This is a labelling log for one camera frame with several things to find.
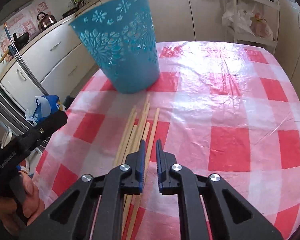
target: plastic tablecloth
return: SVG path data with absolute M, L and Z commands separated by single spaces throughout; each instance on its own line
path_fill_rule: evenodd
M 300 224 L 300 102 L 283 69 L 240 44 L 157 50 L 160 77 L 146 91 L 120 94 L 99 70 L 76 97 L 34 174 L 46 206 L 81 175 L 109 172 L 132 107 L 140 113 L 149 93 L 164 151 L 196 174 L 223 176 L 287 239 Z M 159 193 L 155 162 L 154 146 L 132 239 L 180 239 L 177 196 Z

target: human hand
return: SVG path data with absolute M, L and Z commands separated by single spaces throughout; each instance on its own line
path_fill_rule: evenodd
M 39 189 L 30 177 L 24 172 L 20 172 L 23 177 L 23 187 L 26 191 L 26 199 L 22 205 L 22 211 L 25 217 L 29 218 L 29 226 L 43 211 L 44 202 L 39 198 Z M 17 210 L 17 204 L 13 198 L 0 197 L 0 219 L 7 231 L 16 236 L 19 233 L 19 226 L 13 220 L 12 214 Z

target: blue plastic basket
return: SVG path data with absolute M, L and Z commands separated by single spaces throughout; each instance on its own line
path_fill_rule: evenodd
M 70 25 L 119 92 L 135 93 L 158 79 L 148 0 L 111 0 Z

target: kettle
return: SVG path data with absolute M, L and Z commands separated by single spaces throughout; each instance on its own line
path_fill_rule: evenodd
M 39 15 L 43 14 L 44 17 L 40 20 Z M 50 27 L 51 25 L 57 22 L 56 18 L 53 15 L 45 14 L 44 12 L 40 12 L 37 15 L 37 20 L 39 21 L 38 28 L 40 32 L 43 32 L 45 29 Z

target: silver bolt head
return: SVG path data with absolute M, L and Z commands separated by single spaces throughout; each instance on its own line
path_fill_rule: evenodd
M 92 180 L 92 176 L 90 174 L 84 174 L 82 177 L 81 177 L 82 181 L 84 182 L 88 182 L 90 180 Z
M 220 175 L 216 174 L 216 173 L 213 173 L 213 174 L 210 175 L 210 179 L 212 181 L 219 181 L 220 180 Z
M 128 164 L 122 164 L 120 165 L 120 170 L 127 171 L 130 169 L 130 166 Z
M 174 171 L 180 171 L 182 169 L 182 166 L 180 164 L 176 163 L 176 164 L 172 165 L 172 169 Z

